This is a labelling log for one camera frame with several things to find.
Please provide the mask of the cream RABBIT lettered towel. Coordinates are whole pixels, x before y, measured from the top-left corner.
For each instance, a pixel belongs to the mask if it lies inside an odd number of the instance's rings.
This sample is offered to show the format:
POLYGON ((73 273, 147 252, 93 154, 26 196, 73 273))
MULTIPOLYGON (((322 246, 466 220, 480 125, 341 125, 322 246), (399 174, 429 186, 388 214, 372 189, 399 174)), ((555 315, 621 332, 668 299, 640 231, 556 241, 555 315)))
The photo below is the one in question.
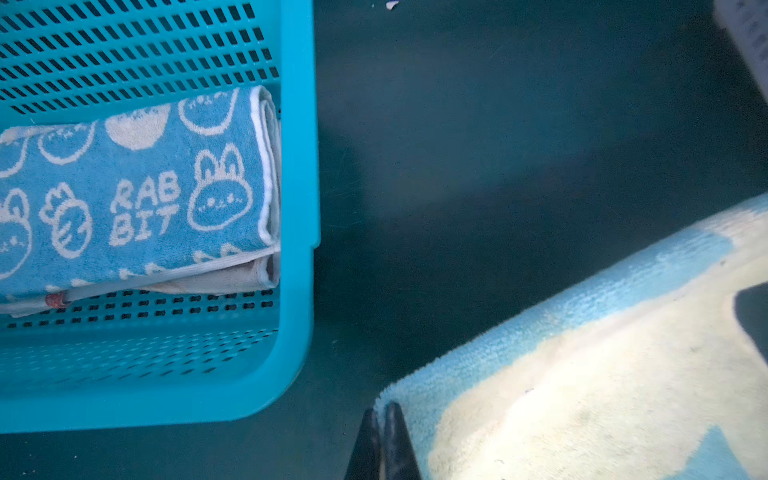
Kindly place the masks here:
POLYGON ((57 293, 13 300, 3 304, 1 312, 21 317, 44 310, 66 308, 78 300, 121 290, 221 295, 270 289, 279 283, 279 260, 278 253, 259 258, 238 254, 223 258, 219 268, 213 261, 207 261, 178 269, 154 271, 149 275, 134 276, 126 280, 77 286, 57 293))

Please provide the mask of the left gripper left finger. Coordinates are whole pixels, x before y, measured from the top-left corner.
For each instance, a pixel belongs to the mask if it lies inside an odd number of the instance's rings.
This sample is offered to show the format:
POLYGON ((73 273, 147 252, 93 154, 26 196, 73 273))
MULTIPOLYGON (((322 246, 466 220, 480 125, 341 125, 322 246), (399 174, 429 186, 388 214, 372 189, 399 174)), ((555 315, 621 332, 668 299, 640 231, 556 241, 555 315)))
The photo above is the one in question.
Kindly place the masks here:
POLYGON ((381 440, 377 415, 367 409, 350 456, 345 480, 379 480, 381 468, 381 440))

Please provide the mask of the blue bunny pattern towel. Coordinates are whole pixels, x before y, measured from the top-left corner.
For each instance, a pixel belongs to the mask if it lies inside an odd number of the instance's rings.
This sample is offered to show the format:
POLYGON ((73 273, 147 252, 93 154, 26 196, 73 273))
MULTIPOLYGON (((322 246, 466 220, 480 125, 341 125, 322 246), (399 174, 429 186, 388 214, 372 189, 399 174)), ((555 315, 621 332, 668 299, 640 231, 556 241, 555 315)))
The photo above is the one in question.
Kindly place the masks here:
POLYGON ((1 135, 1 306, 280 249, 280 126, 239 88, 1 135))

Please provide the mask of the yellow-green towel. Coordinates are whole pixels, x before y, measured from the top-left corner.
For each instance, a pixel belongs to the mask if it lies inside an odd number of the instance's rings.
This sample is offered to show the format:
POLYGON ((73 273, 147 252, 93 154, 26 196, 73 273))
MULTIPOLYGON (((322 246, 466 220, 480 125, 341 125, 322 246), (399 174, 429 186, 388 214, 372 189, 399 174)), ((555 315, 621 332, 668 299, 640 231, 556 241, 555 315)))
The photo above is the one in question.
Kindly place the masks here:
POLYGON ((763 479, 767 199, 700 221, 388 386, 426 479, 763 479))

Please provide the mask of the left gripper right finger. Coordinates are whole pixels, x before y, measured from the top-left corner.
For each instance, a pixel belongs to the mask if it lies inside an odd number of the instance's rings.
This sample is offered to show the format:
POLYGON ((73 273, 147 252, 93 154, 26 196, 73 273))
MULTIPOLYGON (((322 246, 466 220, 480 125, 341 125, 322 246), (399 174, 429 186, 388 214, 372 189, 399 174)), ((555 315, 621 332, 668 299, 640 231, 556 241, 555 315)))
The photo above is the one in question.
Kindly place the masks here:
POLYGON ((421 480, 401 406, 390 402, 384 416, 384 478, 386 480, 421 480))

